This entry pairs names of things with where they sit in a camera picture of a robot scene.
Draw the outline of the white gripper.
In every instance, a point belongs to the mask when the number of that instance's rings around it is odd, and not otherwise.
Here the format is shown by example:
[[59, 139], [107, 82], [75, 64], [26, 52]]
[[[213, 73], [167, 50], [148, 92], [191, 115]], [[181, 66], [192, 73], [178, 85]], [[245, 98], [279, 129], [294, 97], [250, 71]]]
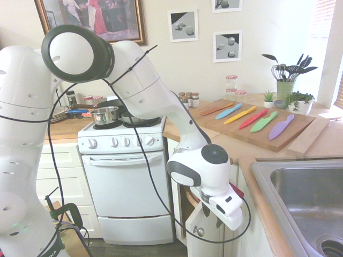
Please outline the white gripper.
[[217, 217], [217, 228], [224, 223], [235, 231], [242, 224], [242, 200], [233, 199], [226, 202], [223, 199], [212, 199], [210, 203], [206, 203], [204, 200], [201, 203], [205, 217], [209, 217], [210, 213], [214, 213]]

